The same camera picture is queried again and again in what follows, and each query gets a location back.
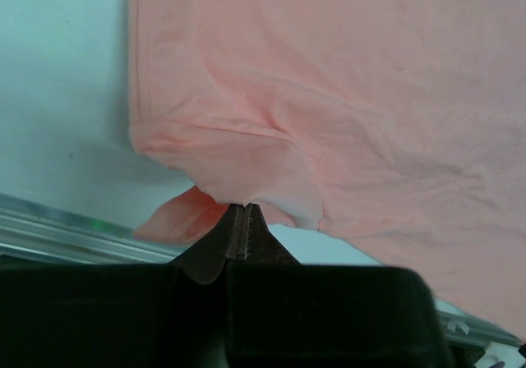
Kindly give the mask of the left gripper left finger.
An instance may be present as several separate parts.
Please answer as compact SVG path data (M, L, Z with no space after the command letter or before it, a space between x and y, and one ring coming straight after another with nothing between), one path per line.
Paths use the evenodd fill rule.
M240 230L241 206L230 205L208 233L170 264L194 283L212 284L227 260L237 256Z

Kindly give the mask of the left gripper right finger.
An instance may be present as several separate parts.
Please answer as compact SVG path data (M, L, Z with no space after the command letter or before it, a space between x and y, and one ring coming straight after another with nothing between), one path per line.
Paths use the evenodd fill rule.
M300 262L268 229L259 205L244 210L244 261L261 265L299 265Z

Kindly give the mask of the pink t-shirt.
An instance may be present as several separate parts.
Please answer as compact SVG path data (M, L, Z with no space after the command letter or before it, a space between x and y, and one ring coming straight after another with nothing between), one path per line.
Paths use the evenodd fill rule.
M525 0L129 11L132 146L193 182L138 237L188 245L256 203L524 337Z

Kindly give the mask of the aluminium table rail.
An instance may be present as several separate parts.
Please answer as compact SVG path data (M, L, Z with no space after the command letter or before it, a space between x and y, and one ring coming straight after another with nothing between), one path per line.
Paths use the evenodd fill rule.
M374 265L375 261L347 243L318 232L271 227L278 241L305 265ZM164 263L182 247L147 243L115 224L68 213L9 195L1 197L1 250L28 260L73 264ZM518 346L525 341L444 302L436 307L452 341L484 346Z

